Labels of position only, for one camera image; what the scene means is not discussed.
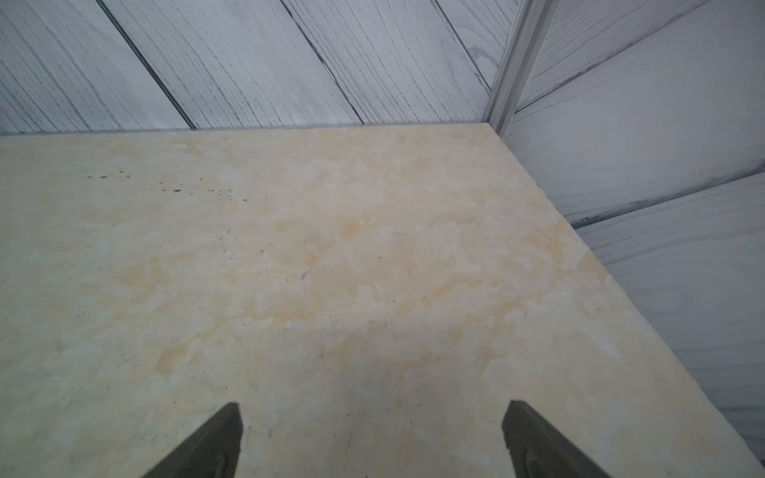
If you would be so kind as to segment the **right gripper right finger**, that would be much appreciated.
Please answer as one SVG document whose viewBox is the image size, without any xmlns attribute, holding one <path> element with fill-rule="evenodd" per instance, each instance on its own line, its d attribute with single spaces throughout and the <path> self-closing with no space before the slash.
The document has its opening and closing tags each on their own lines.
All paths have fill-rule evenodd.
<svg viewBox="0 0 765 478">
<path fill-rule="evenodd" d="M 610 477 L 523 400 L 509 402 L 501 428 L 517 477 Z"/>
</svg>

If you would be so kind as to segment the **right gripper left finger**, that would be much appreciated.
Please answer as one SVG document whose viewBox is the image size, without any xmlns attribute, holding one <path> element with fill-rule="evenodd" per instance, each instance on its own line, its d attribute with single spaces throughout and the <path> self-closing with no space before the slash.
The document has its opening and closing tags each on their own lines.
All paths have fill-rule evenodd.
<svg viewBox="0 0 765 478">
<path fill-rule="evenodd" d="M 229 402 L 146 474 L 146 478 L 235 475 L 243 422 L 239 404 Z"/>
</svg>

